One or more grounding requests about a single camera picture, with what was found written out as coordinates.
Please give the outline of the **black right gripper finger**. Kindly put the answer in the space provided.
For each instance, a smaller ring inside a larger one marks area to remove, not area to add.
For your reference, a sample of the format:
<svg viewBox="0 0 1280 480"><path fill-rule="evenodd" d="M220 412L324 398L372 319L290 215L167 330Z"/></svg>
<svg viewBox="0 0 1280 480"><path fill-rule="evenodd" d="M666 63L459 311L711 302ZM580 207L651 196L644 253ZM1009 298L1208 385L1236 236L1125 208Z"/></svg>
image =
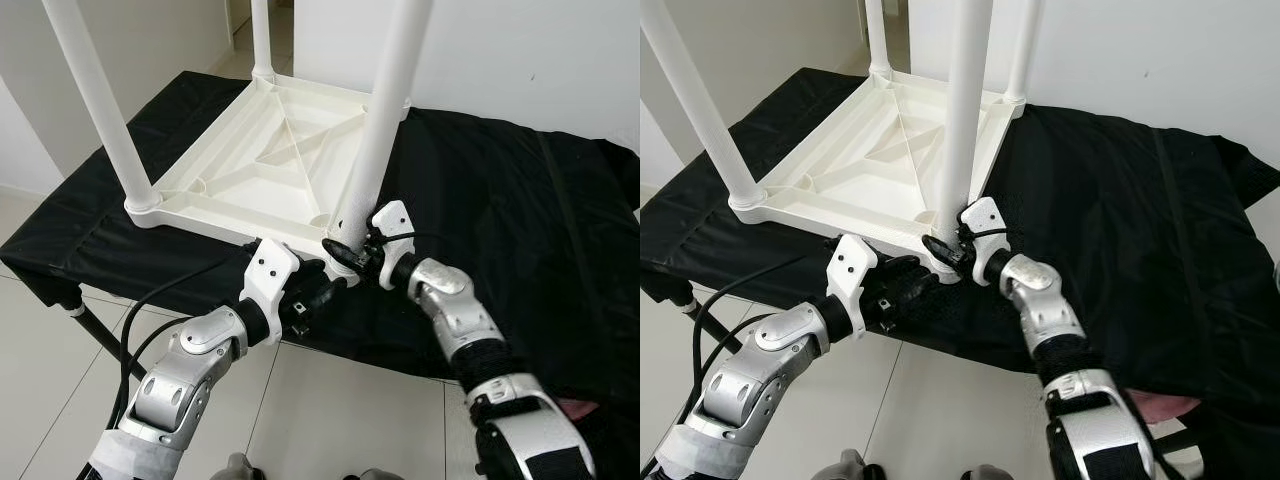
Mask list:
<svg viewBox="0 0 1280 480"><path fill-rule="evenodd" d="M951 246L933 236L923 236L922 243L931 252L933 259L946 268L955 271L961 271L966 268L966 251L961 244Z"/></svg>
<svg viewBox="0 0 1280 480"><path fill-rule="evenodd" d="M332 259L347 270L351 270L355 274L370 273L372 260L366 247L351 248L349 246L330 238L323 239L323 247Z"/></svg>

